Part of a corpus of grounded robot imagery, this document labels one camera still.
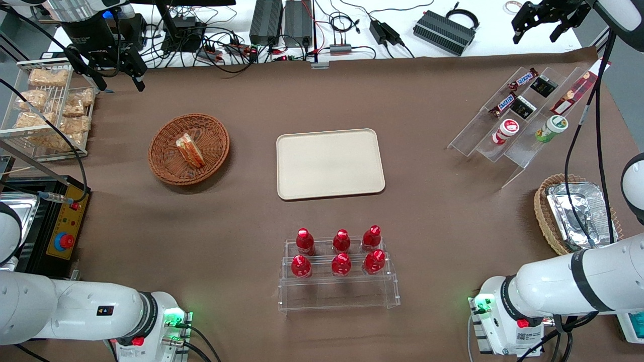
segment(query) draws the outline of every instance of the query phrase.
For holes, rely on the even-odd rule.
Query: foil container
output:
[[[592,182],[569,182],[568,185],[573,207],[582,222],[581,225],[574,217],[564,183],[552,185],[545,190],[554,219],[566,245],[571,250],[577,251],[610,244],[608,217],[601,188]],[[617,240],[614,224],[612,229]]]

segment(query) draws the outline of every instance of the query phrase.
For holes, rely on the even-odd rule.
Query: wicker basket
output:
[[[190,166],[176,147],[176,140],[188,133],[204,156],[205,166]],[[152,172],[161,181],[186,186],[197,184],[210,177],[222,166],[230,148],[226,128],[216,118],[201,113],[190,113],[177,117],[152,139],[147,152],[147,161]]]
[[[568,182],[583,181],[586,181],[586,179],[575,175],[568,175]],[[539,227],[541,228],[541,232],[544,234],[545,239],[548,241],[548,244],[550,244],[550,247],[552,247],[559,255],[569,254],[573,251],[568,248],[559,233],[557,221],[554,219],[552,211],[550,210],[550,204],[545,196],[545,189],[551,185],[561,184],[562,182],[565,182],[563,173],[550,176],[549,178],[546,178],[535,193],[535,214],[536,219],[539,221]],[[613,210],[613,208],[611,208],[611,218],[612,222],[615,224],[615,232],[618,240],[621,240],[624,237],[624,234],[621,231],[620,222],[617,220],[617,216],[615,215],[615,210]]]

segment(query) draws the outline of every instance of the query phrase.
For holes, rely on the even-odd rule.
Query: wire rack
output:
[[[83,91],[88,88],[93,88],[95,94],[98,92],[98,90],[94,88],[91,83],[88,83],[89,86],[87,87],[70,89],[73,69],[71,68],[71,64],[67,61],[67,59],[40,59],[37,61],[18,62],[16,63],[16,65],[19,69],[19,72],[14,87],[19,91],[45,91],[48,94],[48,101],[45,105],[45,108],[43,109],[43,113],[55,113],[54,119],[52,119],[51,121],[52,124],[54,124],[57,128],[60,128],[61,126],[64,105],[66,103],[67,96],[71,92]],[[34,69],[44,69],[51,71],[68,70],[69,74],[64,86],[32,86],[29,85],[28,79]],[[30,140],[35,133],[37,133],[37,136],[39,137],[49,135],[51,135],[50,137],[59,137],[54,129],[49,127],[48,125],[15,128],[17,118],[22,112],[22,110],[18,110],[14,107],[16,98],[17,95],[12,94],[5,113],[5,117],[0,127],[0,138],[3,138],[5,142],[9,143],[11,146],[19,149],[24,154],[39,162],[73,158],[74,152],[72,150],[61,151],[45,146],[39,146],[37,144],[34,144]],[[90,125],[91,114],[93,110],[94,104],[86,107],[85,110],[85,116],[89,118]],[[82,134],[80,142],[77,142],[76,140],[68,137],[71,143],[75,145],[75,148],[79,156],[81,157],[85,157],[88,154],[86,149],[88,133],[89,131],[86,131]]]

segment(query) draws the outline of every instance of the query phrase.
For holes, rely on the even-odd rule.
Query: red wire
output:
[[[320,50],[322,50],[324,48],[324,43],[327,40],[325,39],[324,31],[322,31],[322,27],[320,27],[320,25],[317,23],[316,18],[314,18],[313,15],[311,15],[311,11],[308,9],[308,6],[307,6],[306,2],[302,1],[302,5],[304,5],[304,9],[307,9],[308,16],[311,17],[311,20],[313,20],[313,23],[315,23],[317,28],[320,30],[320,33],[322,33],[322,46],[318,46],[317,49],[313,50],[313,54],[315,54],[315,53],[319,52]]]

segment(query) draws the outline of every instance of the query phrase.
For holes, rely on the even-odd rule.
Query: brown tablecloth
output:
[[[573,131],[557,136],[503,190],[509,162],[446,149],[519,66],[560,73],[588,67],[585,49],[560,55],[151,70],[146,90],[108,81],[95,108],[89,157],[94,193],[79,238],[84,280],[166,291],[194,311],[194,325],[232,361],[466,361],[467,297],[490,276],[555,256],[539,230],[533,193],[561,173]],[[602,93],[604,159],[611,202],[626,236],[642,228],[620,193],[623,165],[638,151],[609,92]],[[571,116],[576,123],[582,107]],[[167,187],[150,172],[147,148],[168,120],[190,112],[220,119],[231,153],[195,187]],[[372,128],[386,189],[380,195],[284,202],[276,192],[275,141],[284,133]],[[571,172],[599,182],[594,115],[582,129]],[[73,162],[56,169],[79,178]],[[283,241],[307,227],[383,228],[402,305],[391,310],[278,311]],[[618,339],[612,317],[575,330],[573,361],[641,361],[644,347]],[[204,347],[196,338],[194,343]],[[52,362],[111,361],[101,342],[25,344]],[[475,360],[512,361],[480,356]],[[549,353],[539,360],[549,359]],[[1,347],[2,361],[31,361]]]

